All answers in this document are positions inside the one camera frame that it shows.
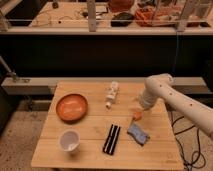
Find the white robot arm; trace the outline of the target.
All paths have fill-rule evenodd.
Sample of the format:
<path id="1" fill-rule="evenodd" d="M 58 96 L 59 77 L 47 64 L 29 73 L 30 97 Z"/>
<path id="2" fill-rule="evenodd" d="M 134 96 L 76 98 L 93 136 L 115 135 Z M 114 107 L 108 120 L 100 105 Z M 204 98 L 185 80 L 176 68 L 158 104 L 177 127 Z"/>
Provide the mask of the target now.
<path id="1" fill-rule="evenodd" d="M 213 140 L 213 109 L 176 91 L 172 87 L 173 82 L 173 77 L 168 73 L 147 77 L 145 88 L 138 96 L 140 105 L 148 110 L 158 98 L 162 98 Z"/>

